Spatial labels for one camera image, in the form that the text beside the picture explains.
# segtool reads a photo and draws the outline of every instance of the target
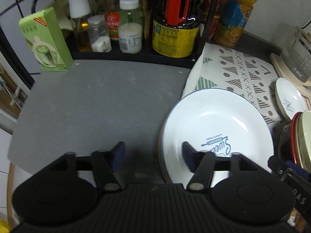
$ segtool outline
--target cardboard box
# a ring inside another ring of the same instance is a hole
[[[22,18],[18,25],[43,71],[69,69],[73,59],[53,8]]]

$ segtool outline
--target red bowl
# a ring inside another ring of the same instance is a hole
[[[297,157],[296,157],[296,148],[295,148],[295,122],[297,120],[297,117],[302,114],[302,112],[297,112],[290,125],[290,150],[291,155],[293,157],[294,163],[297,164]]]

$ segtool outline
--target salt shaker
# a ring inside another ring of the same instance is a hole
[[[89,38],[93,52],[110,52],[111,43],[109,38],[108,26],[103,15],[88,18]]]

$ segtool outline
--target metal screw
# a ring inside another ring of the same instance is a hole
[[[117,183],[107,183],[104,188],[106,191],[115,191],[118,190],[120,186]]]
[[[200,191],[204,188],[204,185],[199,182],[194,182],[189,185],[189,188],[193,191]]]

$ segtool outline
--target gray countertop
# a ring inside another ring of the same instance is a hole
[[[9,160],[34,174],[66,152],[88,156],[124,141],[120,183],[162,183],[158,136],[190,70],[126,61],[76,62],[68,72],[45,72],[38,78],[18,119]]]

